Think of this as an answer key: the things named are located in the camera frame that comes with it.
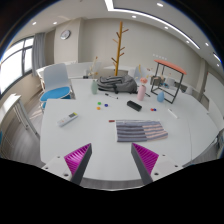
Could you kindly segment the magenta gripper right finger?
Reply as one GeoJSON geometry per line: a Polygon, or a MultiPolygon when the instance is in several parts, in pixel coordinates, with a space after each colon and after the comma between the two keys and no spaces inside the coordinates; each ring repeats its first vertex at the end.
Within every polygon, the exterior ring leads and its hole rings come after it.
{"type": "Polygon", "coordinates": [[[158,160],[159,155],[141,145],[133,143],[131,145],[131,154],[140,173],[144,185],[153,182],[151,172],[158,160]]]}

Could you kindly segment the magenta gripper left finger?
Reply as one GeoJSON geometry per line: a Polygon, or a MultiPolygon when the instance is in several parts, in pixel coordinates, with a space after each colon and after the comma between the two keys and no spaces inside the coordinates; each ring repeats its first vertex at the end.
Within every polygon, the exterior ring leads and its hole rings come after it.
{"type": "Polygon", "coordinates": [[[64,160],[72,174],[71,181],[76,185],[81,183],[91,155],[92,145],[86,144],[64,157],[64,160]]]}

